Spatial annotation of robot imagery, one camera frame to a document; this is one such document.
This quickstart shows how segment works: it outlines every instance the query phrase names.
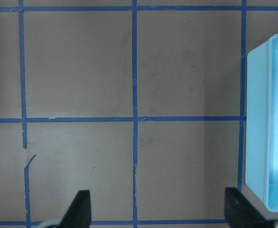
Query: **white surface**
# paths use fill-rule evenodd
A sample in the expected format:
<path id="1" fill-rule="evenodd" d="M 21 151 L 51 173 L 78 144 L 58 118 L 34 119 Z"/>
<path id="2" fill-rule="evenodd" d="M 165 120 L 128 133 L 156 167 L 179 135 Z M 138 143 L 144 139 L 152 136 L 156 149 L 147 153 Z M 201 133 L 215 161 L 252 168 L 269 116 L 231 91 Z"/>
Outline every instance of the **white surface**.
<path id="1" fill-rule="evenodd" d="M 30 123 L 31 219 L 62 218 L 90 190 L 92 220 L 132 220 L 132 123 Z"/>
<path id="2" fill-rule="evenodd" d="M 19 123 L 0 123 L 0 221 L 24 221 L 26 151 Z"/>
<path id="3" fill-rule="evenodd" d="M 18 13 L 0 13 L 0 118 L 21 118 Z"/>
<path id="4" fill-rule="evenodd" d="M 222 219 L 224 188 L 237 185 L 238 127 L 139 123 L 139 219 Z"/>
<path id="5" fill-rule="evenodd" d="M 25 13 L 28 117 L 132 116 L 131 12 Z"/>
<path id="6" fill-rule="evenodd" d="M 0 0 L 0 7 L 15 7 L 18 6 L 19 2 L 18 0 Z"/>
<path id="7" fill-rule="evenodd" d="M 139 115 L 239 115 L 240 32 L 239 11 L 138 12 Z"/>

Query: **gray floor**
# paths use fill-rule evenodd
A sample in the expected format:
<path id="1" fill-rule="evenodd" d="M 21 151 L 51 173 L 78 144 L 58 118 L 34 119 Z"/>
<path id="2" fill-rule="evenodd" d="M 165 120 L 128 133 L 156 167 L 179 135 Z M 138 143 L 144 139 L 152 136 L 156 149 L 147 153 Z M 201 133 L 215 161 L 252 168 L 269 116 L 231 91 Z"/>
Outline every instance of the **gray floor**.
<path id="1" fill-rule="evenodd" d="M 137 4 L 240 6 L 241 0 Z M 24 6 L 95 5 L 132 1 L 24 0 Z M 278 6 L 278 0 L 247 5 Z M 0 0 L 0 7 L 17 6 L 17 0 Z M 131 11 L 23 15 L 28 118 L 133 116 Z M 278 33 L 278 11 L 248 11 L 246 20 L 247 53 Z M 0 118 L 22 118 L 19 59 L 19 13 L 0 12 Z M 240 10 L 138 11 L 138 115 L 239 116 L 240 62 Z M 239 121 L 139 122 L 138 220 L 223 219 L 224 188 L 237 186 L 239 126 Z M 31 221 L 62 217 L 79 189 L 91 189 L 93 220 L 133 220 L 133 133 L 132 121 L 28 123 L 23 149 L 22 123 L 0 123 L 0 221 L 26 221 L 24 167 L 34 154 Z M 244 183 L 242 191 L 262 213 L 278 216 Z"/>

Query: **blue painter's tape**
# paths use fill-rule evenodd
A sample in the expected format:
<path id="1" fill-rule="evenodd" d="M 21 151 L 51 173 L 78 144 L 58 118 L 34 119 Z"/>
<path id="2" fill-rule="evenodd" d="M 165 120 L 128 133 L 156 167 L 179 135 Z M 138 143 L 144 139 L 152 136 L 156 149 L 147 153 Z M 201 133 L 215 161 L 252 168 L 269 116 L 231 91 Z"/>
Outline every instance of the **blue painter's tape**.
<path id="1" fill-rule="evenodd" d="M 20 62 L 20 95 L 21 118 L 23 128 L 23 148 L 27 147 L 27 112 L 26 112 L 26 82 L 25 82 L 25 44 L 24 44 L 24 13 L 19 12 L 19 62 Z"/>
<path id="2" fill-rule="evenodd" d="M 0 12 L 21 12 L 23 11 L 20 7 L 0 7 Z"/>
<path id="3" fill-rule="evenodd" d="M 172 224 L 224 224 L 225 219 L 194 219 L 194 220 L 144 220 L 140 225 L 172 225 Z"/>
<path id="4" fill-rule="evenodd" d="M 241 189 L 242 189 L 243 143 L 244 143 L 244 122 L 240 121 L 239 151 L 238 151 L 238 177 L 237 177 L 237 188 L 239 191 L 241 191 Z"/>
<path id="5" fill-rule="evenodd" d="M 246 117 L 240 116 L 145 116 L 138 121 L 239 121 Z"/>
<path id="6" fill-rule="evenodd" d="M 0 118 L 0 123 L 21 123 L 22 119 L 18 118 Z"/>
<path id="7" fill-rule="evenodd" d="M 38 226 L 40 223 L 42 223 L 42 222 L 30 222 L 30 225 L 32 225 L 32 226 Z"/>
<path id="8" fill-rule="evenodd" d="M 245 67 L 246 67 L 246 30 L 247 12 L 246 0 L 242 0 L 241 12 L 241 63 L 240 63 L 240 116 L 244 116 L 245 109 Z"/>
<path id="9" fill-rule="evenodd" d="M 242 0 L 241 12 L 241 69 L 240 69 L 240 116 L 244 117 L 245 111 L 245 69 L 246 69 L 246 30 L 247 30 L 247 0 Z M 243 142 L 244 121 L 240 120 L 239 149 L 238 149 L 238 177 L 237 188 L 242 189 Z"/>
<path id="10" fill-rule="evenodd" d="M 278 6 L 247 6 L 249 11 L 278 11 Z"/>
<path id="11" fill-rule="evenodd" d="M 157 10 L 182 10 L 182 11 L 210 11 L 228 10 L 241 11 L 242 6 L 65 6 L 65 7 L 0 7 L 0 12 L 23 11 L 157 11 Z M 278 11 L 278 6 L 247 6 L 249 11 Z"/>
<path id="12" fill-rule="evenodd" d="M 132 122 L 132 117 L 59 117 L 49 118 L 27 118 L 28 123 L 43 122 Z"/>
<path id="13" fill-rule="evenodd" d="M 24 176 L 25 176 L 25 206 L 26 206 L 26 222 L 31 222 L 31 211 L 30 211 L 30 187 L 29 187 L 29 165 L 33 161 L 33 159 L 36 157 L 36 154 L 31 157 L 30 161 L 27 163 L 26 167 L 24 168 Z"/>
<path id="14" fill-rule="evenodd" d="M 149 10 L 241 10 L 241 6 L 137 6 L 137 11 Z"/>
<path id="15" fill-rule="evenodd" d="M 137 11 L 132 14 L 132 73 L 133 73 L 133 116 L 134 116 L 134 135 L 133 135 L 133 226 L 138 225 L 138 208 L 136 201 L 136 169 L 138 164 L 138 96 L 137 96 Z"/>

